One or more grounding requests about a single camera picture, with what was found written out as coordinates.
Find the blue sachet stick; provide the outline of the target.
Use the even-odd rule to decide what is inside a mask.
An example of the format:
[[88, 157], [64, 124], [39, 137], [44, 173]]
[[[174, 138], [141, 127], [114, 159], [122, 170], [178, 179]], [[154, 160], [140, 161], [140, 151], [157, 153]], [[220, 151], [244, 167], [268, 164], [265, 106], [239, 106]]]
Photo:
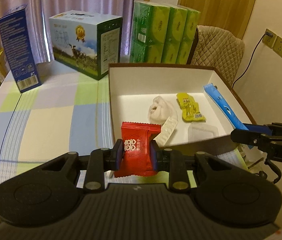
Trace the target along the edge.
[[235, 128], [247, 130], [245, 124], [255, 123], [248, 115], [248, 111], [223, 83], [208, 83], [204, 85], [203, 89], [205, 96], [225, 131], [225, 135], [230, 135]]

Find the clear plastic case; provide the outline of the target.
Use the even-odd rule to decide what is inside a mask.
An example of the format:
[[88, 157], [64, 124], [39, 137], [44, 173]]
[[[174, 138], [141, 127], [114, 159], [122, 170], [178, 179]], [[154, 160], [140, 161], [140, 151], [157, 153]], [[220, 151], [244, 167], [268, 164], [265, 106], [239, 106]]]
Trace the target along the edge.
[[192, 122], [188, 128], [188, 142], [197, 142], [219, 136], [217, 127], [206, 123]]

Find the red candy packet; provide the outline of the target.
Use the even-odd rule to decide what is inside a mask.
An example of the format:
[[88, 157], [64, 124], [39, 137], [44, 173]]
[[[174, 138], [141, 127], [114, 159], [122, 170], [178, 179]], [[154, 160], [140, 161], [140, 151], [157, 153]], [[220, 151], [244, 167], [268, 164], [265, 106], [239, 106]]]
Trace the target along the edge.
[[121, 138], [124, 156], [116, 178], [127, 176], [150, 177], [157, 174], [150, 157], [150, 142], [161, 132], [161, 126], [138, 122], [123, 122]]

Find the yellow snack packet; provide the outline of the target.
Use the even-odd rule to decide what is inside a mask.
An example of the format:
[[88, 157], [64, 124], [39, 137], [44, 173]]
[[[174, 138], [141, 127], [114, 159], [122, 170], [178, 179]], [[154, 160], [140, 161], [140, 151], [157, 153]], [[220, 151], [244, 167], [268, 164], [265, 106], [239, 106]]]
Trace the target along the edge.
[[206, 121], [205, 116], [200, 112], [198, 103], [191, 95], [178, 93], [176, 97], [182, 111], [182, 119], [185, 122]]

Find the white bag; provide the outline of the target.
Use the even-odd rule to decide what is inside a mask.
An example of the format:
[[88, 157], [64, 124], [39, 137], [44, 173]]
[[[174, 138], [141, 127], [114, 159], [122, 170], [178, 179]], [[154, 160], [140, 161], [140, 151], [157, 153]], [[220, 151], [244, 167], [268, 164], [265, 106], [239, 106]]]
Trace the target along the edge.
[[163, 125], [168, 118], [178, 120], [177, 112], [171, 102], [164, 100], [161, 96], [153, 99], [148, 110], [148, 120], [151, 124]]

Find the white green small box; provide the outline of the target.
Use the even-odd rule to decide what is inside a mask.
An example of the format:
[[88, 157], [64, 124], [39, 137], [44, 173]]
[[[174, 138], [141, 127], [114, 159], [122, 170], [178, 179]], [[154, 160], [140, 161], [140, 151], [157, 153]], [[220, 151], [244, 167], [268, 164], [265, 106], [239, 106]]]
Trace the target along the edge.
[[218, 159], [221, 159], [225, 162], [228, 162], [238, 168], [241, 168], [243, 170], [248, 171], [248, 167], [243, 159], [243, 157], [241, 156], [238, 148], [235, 148], [232, 151], [223, 153], [223, 154], [219, 154], [216, 156]]

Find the brown white cardboard box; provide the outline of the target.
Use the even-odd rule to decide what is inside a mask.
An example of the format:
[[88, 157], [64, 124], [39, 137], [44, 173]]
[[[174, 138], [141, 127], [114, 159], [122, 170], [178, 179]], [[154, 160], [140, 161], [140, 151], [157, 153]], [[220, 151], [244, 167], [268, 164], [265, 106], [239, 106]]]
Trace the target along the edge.
[[[161, 96], [173, 105], [178, 116], [177, 127], [166, 144], [168, 148], [179, 150], [184, 155], [193, 155], [200, 151], [218, 155], [234, 150], [237, 144], [230, 139], [232, 124], [204, 91], [204, 86], [210, 83], [217, 87], [241, 122], [255, 123], [236, 92], [212, 67], [115, 63], [110, 65], [108, 80], [114, 140], [121, 137], [122, 122], [148, 122], [148, 110], [152, 101]], [[218, 129], [218, 137], [188, 142], [189, 123], [182, 120], [182, 111], [176, 98], [178, 93], [187, 93], [194, 97], [200, 112], [206, 117], [206, 123]]]

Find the beige quilted chair cover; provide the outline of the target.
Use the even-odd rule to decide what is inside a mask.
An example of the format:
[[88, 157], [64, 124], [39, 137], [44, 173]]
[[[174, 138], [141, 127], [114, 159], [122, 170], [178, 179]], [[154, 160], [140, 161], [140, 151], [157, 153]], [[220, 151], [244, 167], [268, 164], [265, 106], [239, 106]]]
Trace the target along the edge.
[[245, 52], [243, 40], [230, 31], [206, 25], [197, 26], [197, 42], [192, 65], [213, 67], [229, 85], [234, 83]]

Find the milk carton box with cow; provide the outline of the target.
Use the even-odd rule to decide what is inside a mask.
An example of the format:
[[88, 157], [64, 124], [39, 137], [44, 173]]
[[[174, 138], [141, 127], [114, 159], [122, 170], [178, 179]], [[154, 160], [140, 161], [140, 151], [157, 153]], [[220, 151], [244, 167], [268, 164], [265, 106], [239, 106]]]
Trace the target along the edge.
[[123, 18], [71, 10], [49, 18], [54, 59], [95, 80], [120, 60]]

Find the wooden door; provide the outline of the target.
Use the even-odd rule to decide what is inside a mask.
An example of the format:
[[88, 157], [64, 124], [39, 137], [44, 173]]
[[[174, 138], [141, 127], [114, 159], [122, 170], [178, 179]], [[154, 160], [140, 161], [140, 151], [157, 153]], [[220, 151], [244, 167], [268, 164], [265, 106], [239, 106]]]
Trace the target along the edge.
[[219, 27], [242, 39], [255, 0], [178, 0], [178, 4], [200, 11], [199, 25]]

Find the green tissue pack bundle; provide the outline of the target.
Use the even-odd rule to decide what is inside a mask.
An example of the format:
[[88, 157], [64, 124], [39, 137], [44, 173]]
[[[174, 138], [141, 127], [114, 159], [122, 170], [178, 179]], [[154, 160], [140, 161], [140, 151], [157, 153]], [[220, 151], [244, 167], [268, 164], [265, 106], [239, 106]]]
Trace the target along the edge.
[[134, 1], [130, 62], [186, 64], [200, 14], [182, 5]]

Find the tall blue box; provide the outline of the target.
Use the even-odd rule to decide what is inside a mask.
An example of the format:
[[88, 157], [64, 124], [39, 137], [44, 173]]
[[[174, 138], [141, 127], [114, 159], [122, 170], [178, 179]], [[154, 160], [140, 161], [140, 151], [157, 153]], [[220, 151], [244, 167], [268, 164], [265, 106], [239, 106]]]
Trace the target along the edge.
[[31, 49], [25, 4], [10, 9], [0, 18], [0, 36], [19, 91], [24, 93], [40, 86], [42, 82]]

